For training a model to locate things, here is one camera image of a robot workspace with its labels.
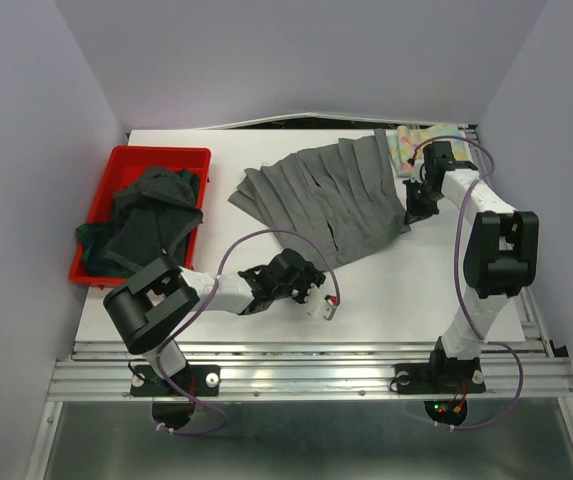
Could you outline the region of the floral pastel skirt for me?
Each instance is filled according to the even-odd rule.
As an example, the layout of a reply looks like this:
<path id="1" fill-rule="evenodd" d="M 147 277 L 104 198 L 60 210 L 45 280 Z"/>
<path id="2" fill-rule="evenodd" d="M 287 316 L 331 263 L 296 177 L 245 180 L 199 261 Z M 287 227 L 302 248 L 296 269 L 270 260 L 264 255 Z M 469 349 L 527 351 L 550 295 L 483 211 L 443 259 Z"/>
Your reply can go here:
<path id="1" fill-rule="evenodd" d="M 408 160 L 419 143 L 441 135 L 464 137 L 464 132 L 456 124 L 436 124 L 427 128 L 401 125 L 394 130 L 387 130 L 386 134 L 392 167 L 398 178 L 412 175 L 413 167 Z"/>

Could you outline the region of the grey skirt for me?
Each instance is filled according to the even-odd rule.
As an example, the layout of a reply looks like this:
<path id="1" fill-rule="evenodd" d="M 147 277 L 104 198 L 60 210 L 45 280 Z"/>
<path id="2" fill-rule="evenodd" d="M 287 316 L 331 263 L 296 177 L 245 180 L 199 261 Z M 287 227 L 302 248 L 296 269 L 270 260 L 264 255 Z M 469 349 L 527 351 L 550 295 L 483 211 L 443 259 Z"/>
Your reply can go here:
<path id="1" fill-rule="evenodd" d="M 375 254 L 410 230 L 382 129 L 247 168 L 229 202 L 322 271 Z"/>

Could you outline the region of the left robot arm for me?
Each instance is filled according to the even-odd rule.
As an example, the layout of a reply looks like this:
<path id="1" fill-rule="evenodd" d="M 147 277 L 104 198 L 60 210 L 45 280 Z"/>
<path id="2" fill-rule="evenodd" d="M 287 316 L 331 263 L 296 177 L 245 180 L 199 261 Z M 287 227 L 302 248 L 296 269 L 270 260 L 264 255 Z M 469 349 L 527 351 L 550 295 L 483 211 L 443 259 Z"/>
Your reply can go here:
<path id="1" fill-rule="evenodd" d="M 239 316 L 269 309 L 276 301 L 307 301 L 325 282 L 314 264 L 285 249 L 268 264 L 233 274 L 207 274 L 162 256 L 111 290 L 103 306 L 130 354 L 144 358 L 165 393 L 181 392 L 189 364 L 171 335 L 187 317 L 206 311 Z"/>

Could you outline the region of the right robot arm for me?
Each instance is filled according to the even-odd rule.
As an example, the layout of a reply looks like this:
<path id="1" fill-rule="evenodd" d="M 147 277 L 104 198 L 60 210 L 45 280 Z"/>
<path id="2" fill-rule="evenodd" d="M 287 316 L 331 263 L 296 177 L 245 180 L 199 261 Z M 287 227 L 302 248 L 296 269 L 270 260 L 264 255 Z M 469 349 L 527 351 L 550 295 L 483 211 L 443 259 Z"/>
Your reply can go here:
<path id="1" fill-rule="evenodd" d="M 438 339 L 426 366 L 429 384 L 448 390 L 473 368 L 488 333 L 509 301 L 536 276 L 539 218 L 502 200 L 474 163 L 459 161 L 453 135 L 439 135 L 416 146 L 404 181 L 404 223 L 439 213 L 438 202 L 458 208 L 453 275 L 459 309 Z"/>

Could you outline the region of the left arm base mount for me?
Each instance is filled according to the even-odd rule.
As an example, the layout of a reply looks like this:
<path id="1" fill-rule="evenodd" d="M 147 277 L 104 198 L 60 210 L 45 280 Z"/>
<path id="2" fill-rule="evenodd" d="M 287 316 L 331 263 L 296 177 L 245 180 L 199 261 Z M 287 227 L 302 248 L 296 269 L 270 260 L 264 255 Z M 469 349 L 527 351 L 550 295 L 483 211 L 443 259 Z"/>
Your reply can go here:
<path id="1" fill-rule="evenodd" d="M 146 364 L 128 364 L 131 373 L 130 395 L 138 398 L 177 397 L 180 393 L 154 369 Z M 195 397 L 216 397 L 219 395 L 221 369 L 218 365 L 188 365 L 171 380 L 186 393 Z"/>

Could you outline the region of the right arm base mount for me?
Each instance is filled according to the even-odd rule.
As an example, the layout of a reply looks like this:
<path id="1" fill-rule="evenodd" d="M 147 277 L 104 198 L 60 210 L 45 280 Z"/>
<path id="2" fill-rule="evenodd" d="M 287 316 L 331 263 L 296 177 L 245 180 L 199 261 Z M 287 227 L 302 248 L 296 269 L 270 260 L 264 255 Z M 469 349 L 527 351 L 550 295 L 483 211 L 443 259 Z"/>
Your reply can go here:
<path id="1" fill-rule="evenodd" d="M 481 394 L 486 391 L 478 357 L 458 360 L 434 350 L 427 362 L 397 363 L 389 389 L 400 395 L 447 395 L 456 390 Z"/>

